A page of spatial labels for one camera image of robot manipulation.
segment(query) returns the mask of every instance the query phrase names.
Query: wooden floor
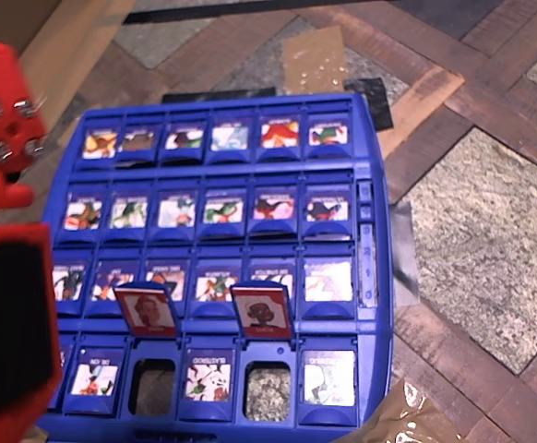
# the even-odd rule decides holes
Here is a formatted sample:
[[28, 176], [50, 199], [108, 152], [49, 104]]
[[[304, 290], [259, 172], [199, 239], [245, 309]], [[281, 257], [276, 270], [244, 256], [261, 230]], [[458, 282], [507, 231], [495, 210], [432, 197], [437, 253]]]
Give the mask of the wooden floor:
[[[537, 62], [537, 0], [407, 3], [216, 18], [153, 70], [113, 44], [67, 118], [89, 106], [158, 102], [169, 91], [212, 90], [302, 17], [317, 28], [339, 25], [348, 48], [411, 85], [392, 107], [396, 126], [380, 134], [392, 202], [475, 126], [537, 164], [537, 84], [525, 77]], [[65, 137], [62, 129], [60, 145]], [[54, 150], [51, 163], [58, 162], [60, 151]], [[39, 209], [49, 174], [42, 173]], [[471, 443], [537, 443], [537, 356], [513, 375], [423, 302], [397, 313], [395, 366]]]

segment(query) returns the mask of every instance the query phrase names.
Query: black panel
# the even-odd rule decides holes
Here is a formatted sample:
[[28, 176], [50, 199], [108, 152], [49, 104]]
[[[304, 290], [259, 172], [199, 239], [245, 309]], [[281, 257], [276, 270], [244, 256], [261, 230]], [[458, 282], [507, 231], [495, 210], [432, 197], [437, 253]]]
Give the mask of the black panel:
[[0, 413], [54, 374], [41, 250], [0, 244]]

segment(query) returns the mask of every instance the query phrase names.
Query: character illustration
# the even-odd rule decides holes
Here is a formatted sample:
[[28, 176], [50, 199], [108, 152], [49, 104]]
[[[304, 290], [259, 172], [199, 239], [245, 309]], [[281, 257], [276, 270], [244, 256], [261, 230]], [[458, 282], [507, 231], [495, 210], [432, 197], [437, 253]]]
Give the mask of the character illustration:
[[312, 131], [313, 145], [336, 145], [346, 143], [346, 127], [331, 126], [323, 127], [320, 131]]
[[113, 389], [113, 381], [109, 380], [109, 383], [106, 386], [103, 386], [102, 388], [99, 388], [99, 384], [97, 383], [98, 377], [101, 375], [103, 366], [100, 365], [90, 365], [89, 371], [91, 373], [89, 379], [88, 379], [88, 385], [86, 388], [83, 388], [79, 391], [79, 395], [98, 395], [99, 389], [101, 391], [101, 395], [110, 395], [110, 392]]
[[229, 223], [232, 217], [238, 211], [238, 201], [228, 201], [221, 205], [218, 210], [214, 208], [207, 208], [205, 210], [205, 222], [206, 223]]
[[212, 150], [245, 150], [248, 146], [248, 128], [219, 127], [213, 130]]
[[169, 144], [176, 149], [198, 148], [203, 142], [203, 131], [181, 131], [171, 136]]
[[262, 135], [263, 147], [282, 148], [285, 146], [297, 145], [297, 123], [278, 123], [266, 126], [268, 127], [268, 130], [266, 134]]
[[196, 401], [227, 401], [230, 365], [190, 365], [186, 381], [186, 397]]
[[227, 302], [230, 295], [230, 277], [215, 277], [207, 279], [205, 291], [199, 298], [210, 302]]
[[58, 299], [58, 301], [65, 302], [74, 299], [74, 297], [76, 296], [76, 292], [79, 290], [79, 287], [82, 284], [83, 277], [83, 271], [72, 270], [68, 272], [67, 275], [56, 281], [54, 283], [54, 288], [56, 288], [60, 283], [63, 284], [61, 299]]
[[106, 276], [104, 285], [95, 286], [92, 299], [115, 300], [113, 289], [131, 281], [133, 281], [133, 274], [110, 273]]
[[258, 219], [273, 220], [275, 218], [274, 212], [280, 205], [287, 205], [289, 208], [293, 207], [291, 201], [276, 201], [275, 203], [269, 203], [265, 198], [259, 198], [255, 211], [261, 214]]
[[330, 208], [327, 207], [324, 203], [321, 201], [314, 201], [310, 204], [311, 208], [307, 212], [307, 214], [311, 217], [310, 220], [316, 221], [316, 222], [326, 222], [328, 220], [336, 220], [336, 214], [340, 211], [342, 208], [342, 205], [337, 203]]
[[134, 201], [128, 202], [121, 215], [114, 217], [111, 225], [115, 228], [136, 228], [146, 225], [146, 205]]
[[192, 226], [193, 217], [189, 214], [191, 207], [195, 206], [195, 201], [190, 198], [178, 198], [176, 208], [180, 211], [176, 217], [176, 226]]
[[123, 142], [124, 150], [148, 150], [151, 148], [153, 132], [134, 132], [127, 134]]
[[168, 294], [174, 300], [173, 294], [174, 294], [174, 291], [176, 290], [176, 286], [178, 286], [178, 283], [176, 281], [166, 280], [166, 277], [164, 276], [162, 272], [154, 272], [154, 274], [151, 276], [151, 279], [149, 280], [166, 286], [166, 289], [168, 290]]
[[116, 134], [91, 135], [86, 140], [84, 154], [87, 157], [96, 159], [114, 157], [114, 142], [116, 140]]
[[253, 320], [256, 320], [255, 323], [250, 323], [250, 326], [274, 326], [269, 325], [269, 323], [275, 318], [275, 313], [270, 310], [269, 305], [266, 303], [256, 302], [250, 304], [248, 306], [247, 315]]
[[78, 214], [66, 216], [66, 226], [76, 229], [96, 227], [101, 218], [101, 210], [94, 209], [94, 203], [83, 203], [84, 209]]

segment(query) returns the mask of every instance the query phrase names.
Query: card slot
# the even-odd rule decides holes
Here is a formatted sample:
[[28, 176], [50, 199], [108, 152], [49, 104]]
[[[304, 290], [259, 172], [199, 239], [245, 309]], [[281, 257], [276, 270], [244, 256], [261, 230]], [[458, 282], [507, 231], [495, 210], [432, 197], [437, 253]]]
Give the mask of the card slot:
[[354, 408], [350, 409], [347, 413], [341, 410], [342, 408], [334, 408], [328, 406], [322, 406], [315, 408], [304, 415], [301, 415], [299, 419], [300, 425], [327, 425], [327, 426], [355, 426], [356, 419], [353, 420], [349, 413], [355, 413]]
[[295, 220], [251, 221], [251, 235], [295, 234]]
[[192, 317], [235, 318], [230, 302], [194, 302]]
[[181, 420], [194, 422], [231, 422], [231, 416], [221, 407], [213, 404], [197, 404], [183, 401], [179, 417]]
[[299, 148], [258, 148], [257, 162], [282, 162], [299, 160]]

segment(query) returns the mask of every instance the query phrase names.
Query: tiled floor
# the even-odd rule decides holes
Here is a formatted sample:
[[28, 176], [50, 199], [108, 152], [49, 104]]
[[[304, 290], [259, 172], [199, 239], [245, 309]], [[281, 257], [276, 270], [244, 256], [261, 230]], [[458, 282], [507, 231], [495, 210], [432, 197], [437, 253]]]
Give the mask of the tiled floor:
[[[314, 26], [340, 26], [351, 77], [382, 77], [401, 116], [388, 180], [394, 200], [413, 204], [424, 298], [397, 312], [395, 376], [471, 443], [537, 443], [537, 0], [370, 2], [122, 29], [66, 119], [166, 91], [282, 88], [280, 42]], [[422, 103], [442, 85], [419, 79], [438, 69], [464, 84], [430, 109]], [[24, 177], [40, 199], [0, 221], [39, 218], [59, 138]], [[278, 418], [286, 376], [251, 379], [250, 415]]]

